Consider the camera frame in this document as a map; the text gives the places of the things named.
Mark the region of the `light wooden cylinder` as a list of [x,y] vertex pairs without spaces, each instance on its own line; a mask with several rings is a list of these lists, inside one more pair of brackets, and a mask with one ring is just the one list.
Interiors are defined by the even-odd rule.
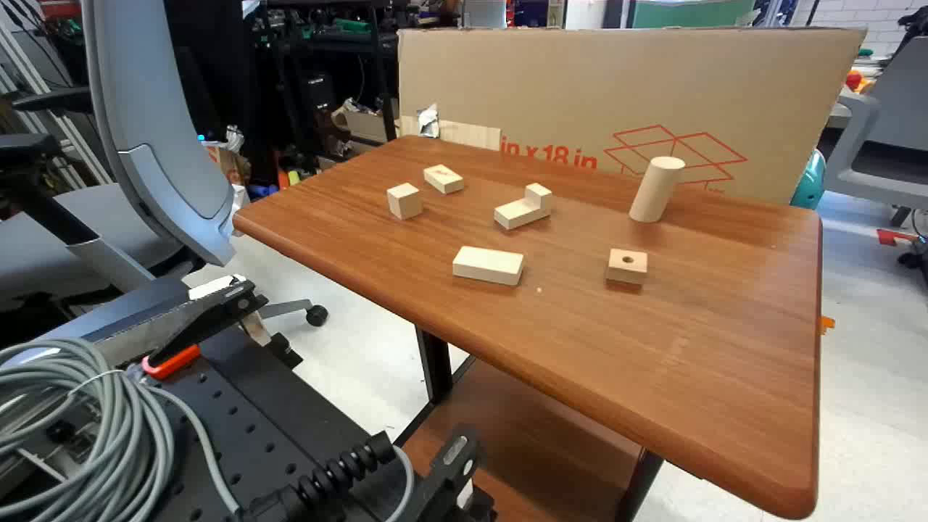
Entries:
[[636,223],[658,223],[678,173],[688,169],[678,157],[652,157],[629,207]]

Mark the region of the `long rectangular wooden block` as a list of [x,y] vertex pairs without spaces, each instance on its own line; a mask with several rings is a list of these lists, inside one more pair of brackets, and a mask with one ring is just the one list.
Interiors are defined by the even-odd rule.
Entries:
[[488,285],[518,285],[526,257],[505,250],[462,246],[453,257],[453,272],[458,278],[488,282]]

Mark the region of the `small flat wooden block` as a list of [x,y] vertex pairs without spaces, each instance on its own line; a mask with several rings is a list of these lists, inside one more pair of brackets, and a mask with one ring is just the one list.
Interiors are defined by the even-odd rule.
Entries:
[[446,166],[427,166],[424,181],[440,195],[456,195],[465,188],[465,178]]

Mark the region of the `wooden cube block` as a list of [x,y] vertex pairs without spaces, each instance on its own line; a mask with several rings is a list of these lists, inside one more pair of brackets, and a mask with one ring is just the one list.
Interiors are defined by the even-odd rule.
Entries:
[[386,192],[386,199],[388,199],[388,211],[397,220],[410,220],[410,218],[417,218],[424,211],[420,192],[413,182],[391,185]]

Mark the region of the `square wooden block with hole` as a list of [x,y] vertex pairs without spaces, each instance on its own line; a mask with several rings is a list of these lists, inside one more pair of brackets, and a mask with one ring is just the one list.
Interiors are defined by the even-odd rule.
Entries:
[[611,250],[607,265],[607,278],[614,285],[645,285],[646,256],[639,250]]

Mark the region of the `black clamp with orange tip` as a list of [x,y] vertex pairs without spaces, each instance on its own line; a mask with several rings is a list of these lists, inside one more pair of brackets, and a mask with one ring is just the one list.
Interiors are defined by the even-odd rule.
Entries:
[[168,379],[201,356],[201,341],[262,310],[266,299],[253,282],[231,282],[224,291],[186,302],[163,315],[166,334],[153,336],[153,352],[141,370]]

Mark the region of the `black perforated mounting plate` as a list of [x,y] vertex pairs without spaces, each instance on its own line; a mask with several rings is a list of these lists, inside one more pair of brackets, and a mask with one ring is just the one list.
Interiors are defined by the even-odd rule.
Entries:
[[170,405],[181,455],[153,522],[495,522],[473,485],[479,443],[450,436],[427,465],[365,433],[292,375],[295,355],[240,334],[160,356],[149,376]]

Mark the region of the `large cardboard box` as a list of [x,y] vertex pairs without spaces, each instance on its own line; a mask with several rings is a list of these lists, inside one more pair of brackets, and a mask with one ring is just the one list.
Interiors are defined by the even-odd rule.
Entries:
[[785,202],[861,46],[855,28],[402,28],[400,128],[607,173]]

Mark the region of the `grey office chair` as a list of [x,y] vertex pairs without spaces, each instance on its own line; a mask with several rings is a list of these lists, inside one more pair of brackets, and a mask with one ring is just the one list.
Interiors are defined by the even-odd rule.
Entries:
[[4,138],[0,334],[41,336],[83,302],[231,262],[231,182],[197,138],[166,0],[82,0],[91,112],[112,173],[52,192],[60,146]]

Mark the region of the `grey chair at right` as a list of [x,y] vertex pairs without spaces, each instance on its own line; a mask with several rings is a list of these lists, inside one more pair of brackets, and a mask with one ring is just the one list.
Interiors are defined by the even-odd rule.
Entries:
[[875,85],[842,95],[849,118],[830,138],[823,178],[830,192],[894,207],[894,227],[928,208],[928,9],[898,25]]

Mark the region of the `black table leg frame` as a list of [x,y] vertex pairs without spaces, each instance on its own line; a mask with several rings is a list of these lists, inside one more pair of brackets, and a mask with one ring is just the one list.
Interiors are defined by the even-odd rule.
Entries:
[[450,436],[479,443],[476,486],[500,522],[632,522],[662,457],[533,385],[417,331],[427,405],[400,440],[420,472]]

